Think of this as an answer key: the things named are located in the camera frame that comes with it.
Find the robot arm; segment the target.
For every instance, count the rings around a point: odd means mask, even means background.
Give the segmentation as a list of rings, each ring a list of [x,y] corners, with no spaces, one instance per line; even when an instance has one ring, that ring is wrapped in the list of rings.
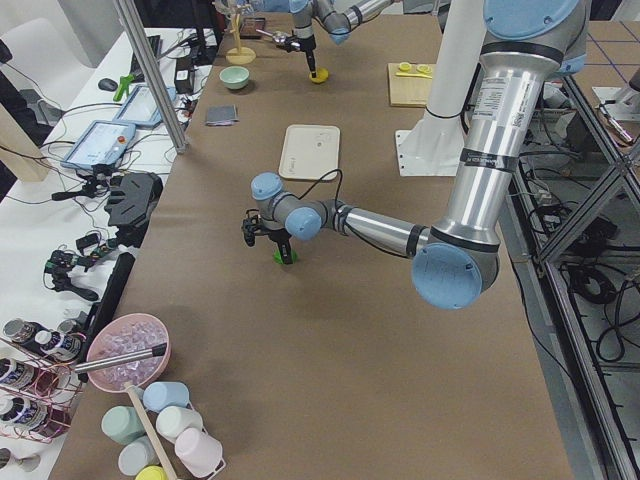
[[[544,83],[583,67],[589,13],[586,1],[451,3],[425,113],[396,140],[404,175],[454,179],[433,225],[308,201],[267,172],[251,183],[257,212],[243,221],[245,242],[265,235],[291,263],[292,239],[329,228],[410,259],[413,285],[431,305],[471,305],[499,271],[496,223]]]
[[[287,11],[292,16],[292,32],[258,32],[287,52],[311,55],[316,48],[314,22],[328,33],[336,44],[340,44],[349,38],[353,30],[373,20],[392,4],[393,1],[385,0],[356,1],[344,11],[337,11],[334,1],[288,1]]]

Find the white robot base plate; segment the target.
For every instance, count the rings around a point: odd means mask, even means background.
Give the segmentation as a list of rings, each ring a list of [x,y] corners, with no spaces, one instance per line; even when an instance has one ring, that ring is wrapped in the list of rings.
[[[396,130],[396,158],[402,177],[453,177],[464,146],[460,127],[452,132],[414,132]]]

